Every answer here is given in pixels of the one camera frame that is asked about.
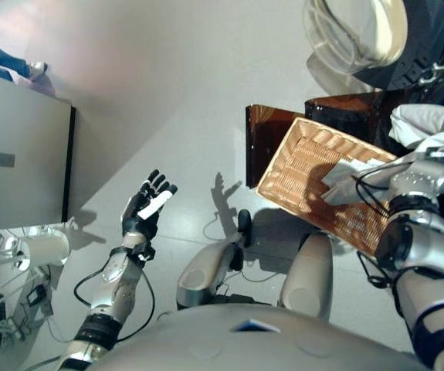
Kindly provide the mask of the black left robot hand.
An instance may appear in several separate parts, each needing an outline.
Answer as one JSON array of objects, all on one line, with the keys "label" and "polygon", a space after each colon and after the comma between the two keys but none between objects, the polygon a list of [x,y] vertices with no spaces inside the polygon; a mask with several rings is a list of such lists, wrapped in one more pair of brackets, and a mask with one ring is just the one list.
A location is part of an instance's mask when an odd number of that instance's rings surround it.
[{"label": "black left robot hand", "polygon": [[158,169],[141,183],[139,190],[127,201],[120,216],[122,234],[140,233],[152,240],[158,231],[158,219],[164,205],[178,191]]}]

